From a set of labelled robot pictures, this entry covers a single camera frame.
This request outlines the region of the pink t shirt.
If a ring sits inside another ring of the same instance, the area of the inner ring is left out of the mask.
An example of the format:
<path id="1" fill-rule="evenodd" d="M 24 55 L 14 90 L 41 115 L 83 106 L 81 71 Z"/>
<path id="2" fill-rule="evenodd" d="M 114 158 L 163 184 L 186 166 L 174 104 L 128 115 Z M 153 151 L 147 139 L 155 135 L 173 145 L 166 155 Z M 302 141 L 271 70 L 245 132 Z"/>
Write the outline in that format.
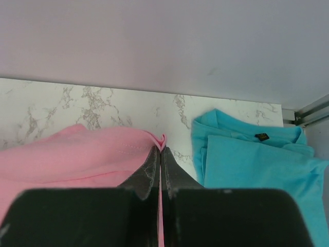
<path id="1" fill-rule="evenodd" d="M 139 169 L 151 149 L 161 152 L 165 136 L 114 127 L 67 127 L 36 142 L 1 152 L 1 224 L 12 202 L 24 191 L 43 188 L 112 188 Z M 164 245 L 158 196 L 158 246 Z"/>

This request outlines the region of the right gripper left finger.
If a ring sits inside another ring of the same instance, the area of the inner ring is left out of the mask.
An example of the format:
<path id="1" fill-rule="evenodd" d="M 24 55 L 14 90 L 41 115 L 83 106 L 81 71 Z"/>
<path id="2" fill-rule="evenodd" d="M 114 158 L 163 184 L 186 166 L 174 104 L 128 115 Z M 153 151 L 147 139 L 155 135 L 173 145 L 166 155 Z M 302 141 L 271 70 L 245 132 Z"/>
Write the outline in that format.
<path id="1" fill-rule="evenodd" d="M 112 188 L 22 192 L 1 224 L 1 246 L 158 246 L 160 152 L 153 147 Z"/>

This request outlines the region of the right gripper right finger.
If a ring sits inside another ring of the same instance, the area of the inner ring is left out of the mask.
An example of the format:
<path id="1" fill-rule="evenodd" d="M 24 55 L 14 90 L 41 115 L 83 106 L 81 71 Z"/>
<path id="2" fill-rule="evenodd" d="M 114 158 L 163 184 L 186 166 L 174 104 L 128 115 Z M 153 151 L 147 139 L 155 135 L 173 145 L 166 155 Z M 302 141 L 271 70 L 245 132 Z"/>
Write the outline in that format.
<path id="1" fill-rule="evenodd" d="M 277 189 L 206 189 L 161 152 L 165 246 L 313 246 L 299 208 Z"/>

